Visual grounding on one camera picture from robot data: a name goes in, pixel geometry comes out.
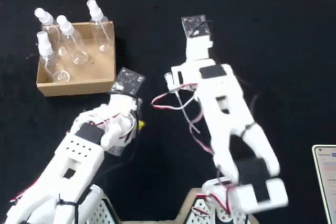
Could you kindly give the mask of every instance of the black tablecloth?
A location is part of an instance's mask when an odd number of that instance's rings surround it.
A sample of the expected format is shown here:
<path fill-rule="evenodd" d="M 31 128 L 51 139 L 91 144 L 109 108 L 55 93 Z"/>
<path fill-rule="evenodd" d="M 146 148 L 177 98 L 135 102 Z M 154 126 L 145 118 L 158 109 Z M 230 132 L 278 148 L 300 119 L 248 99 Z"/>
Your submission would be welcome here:
<path fill-rule="evenodd" d="M 106 94 L 45 98 L 36 88 L 38 6 L 72 22 L 89 19 L 87 0 L 0 0 L 1 214 L 52 158 L 74 118 L 108 102 Z M 174 219 L 187 192 L 214 178 L 209 154 L 194 143 L 181 112 L 156 111 L 151 99 L 166 91 L 163 75 L 185 61 L 181 17 L 206 14 L 215 24 L 214 52 L 242 84 L 256 121 L 281 165 L 289 206 L 257 214 L 261 223 L 324 223 L 311 154 L 333 144 L 336 114 L 334 0 L 97 0 L 114 21 L 117 69 L 147 77 L 146 127 L 134 160 L 98 183 L 122 220 Z M 176 104 L 174 97 L 163 102 Z M 197 106 L 188 112 L 197 113 Z M 205 126 L 203 139 L 208 142 Z M 232 139 L 237 158 L 249 151 Z M 107 157 L 104 166 L 114 160 Z"/>

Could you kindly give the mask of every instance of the robotic arm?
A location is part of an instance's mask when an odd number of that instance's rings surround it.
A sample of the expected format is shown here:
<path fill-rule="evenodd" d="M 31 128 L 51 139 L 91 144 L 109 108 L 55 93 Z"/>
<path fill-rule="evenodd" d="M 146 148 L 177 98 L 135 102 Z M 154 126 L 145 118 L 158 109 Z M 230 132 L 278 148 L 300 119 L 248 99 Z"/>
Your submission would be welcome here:
<path fill-rule="evenodd" d="M 215 166 L 235 184 L 228 194 L 230 204 L 246 214 L 285 206 L 288 197 L 284 183 L 274 178 L 280 172 L 279 162 L 253 119 L 232 68 L 209 57 L 208 49 L 213 43 L 208 23 L 205 15 L 182 18 L 187 38 L 186 62 L 172 67 L 172 72 L 165 75 L 168 88 L 196 84 L 195 99 L 211 135 Z M 236 164 L 229 151 L 231 135 L 240 136 L 256 157 Z M 205 183 L 203 192 L 226 201 L 226 188 L 217 182 Z"/>
<path fill-rule="evenodd" d="M 75 119 L 40 177 L 14 199 L 16 205 L 7 213 L 6 224 L 86 221 L 85 209 L 90 207 L 85 205 L 93 199 L 85 198 L 94 194 L 85 193 L 104 160 L 104 151 L 121 155 L 137 135 L 140 105 L 134 95 L 143 80 L 143 76 L 130 70 L 121 70 L 110 91 L 109 104 L 83 112 Z"/>

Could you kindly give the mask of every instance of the bottle cap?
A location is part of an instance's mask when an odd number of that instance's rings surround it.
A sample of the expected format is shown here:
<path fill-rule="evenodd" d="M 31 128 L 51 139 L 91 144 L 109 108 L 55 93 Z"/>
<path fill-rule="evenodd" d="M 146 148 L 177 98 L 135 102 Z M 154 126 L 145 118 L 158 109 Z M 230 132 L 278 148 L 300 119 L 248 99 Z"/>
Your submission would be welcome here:
<path fill-rule="evenodd" d="M 59 15 L 56 21 L 59 24 L 59 28 L 61 29 L 64 35 L 71 35 L 74 33 L 75 30 L 74 27 L 64 15 Z"/>
<path fill-rule="evenodd" d="M 51 16 L 50 13 L 46 12 L 42 8 L 37 8 L 34 13 L 43 25 L 50 26 L 53 24 L 54 18 Z"/>
<path fill-rule="evenodd" d="M 86 2 L 86 5 L 88 6 L 88 8 L 90 10 L 91 18 L 94 21 L 101 21 L 103 19 L 104 14 L 101 11 L 101 9 L 99 8 L 99 6 L 97 5 L 97 2 L 95 0 L 88 0 Z"/>
<path fill-rule="evenodd" d="M 53 54 L 53 50 L 48 38 L 48 34 L 45 31 L 40 31 L 37 33 L 38 40 L 38 51 L 42 57 L 51 56 Z"/>

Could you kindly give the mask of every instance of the open cardboard box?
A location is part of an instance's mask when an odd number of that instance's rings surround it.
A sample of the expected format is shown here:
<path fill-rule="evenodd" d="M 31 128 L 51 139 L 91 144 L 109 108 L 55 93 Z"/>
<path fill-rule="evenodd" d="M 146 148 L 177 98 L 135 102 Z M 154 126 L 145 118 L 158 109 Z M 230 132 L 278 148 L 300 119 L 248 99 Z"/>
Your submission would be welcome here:
<path fill-rule="evenodd" d="M 116 75 L 116 53 L 113 22 L 110 24 L 113 31 L 113 51 L 110 54 L 102 54 L 98 50 L 88 22 L 73 24 L 82 35 L 89 60 L 86 64 L 78 66 L 72 63 L 70 55 L 62 56 L 70 73 L 70 81 L 59 83 L 52 82 L 44 68 L 38 64 L 36 86 L 44 96 L 104 93 L 111 88 Z"/>

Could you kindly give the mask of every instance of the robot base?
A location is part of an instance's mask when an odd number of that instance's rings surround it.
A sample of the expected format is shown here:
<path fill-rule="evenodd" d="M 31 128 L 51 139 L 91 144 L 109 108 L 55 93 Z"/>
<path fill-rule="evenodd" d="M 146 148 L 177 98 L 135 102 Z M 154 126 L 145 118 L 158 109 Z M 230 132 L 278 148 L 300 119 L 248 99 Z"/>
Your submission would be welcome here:
<path fill-rule="evenodd" d="M 200 193 L 202 193 L 200 188 L 191 189 L 184 200 L 176 219 L 163 221 L 121 221 L 113 210 L 111 202 L 104 196 L 92 216 L 87 220 L 86 224 L 245 224 L 245 215 L 242 213 L 235 213 L 230 217 L 223 209 L 218 209 L 216 214 L 210 215 L 211 217 L 201 217 L 196 215 L 192 211 L 193 207 L 210 214 L 210 209 L 205 201 L 197 197 L 197 194 Z M 259 224 L 252 215 L 249 216 L 248 223 Z"/>

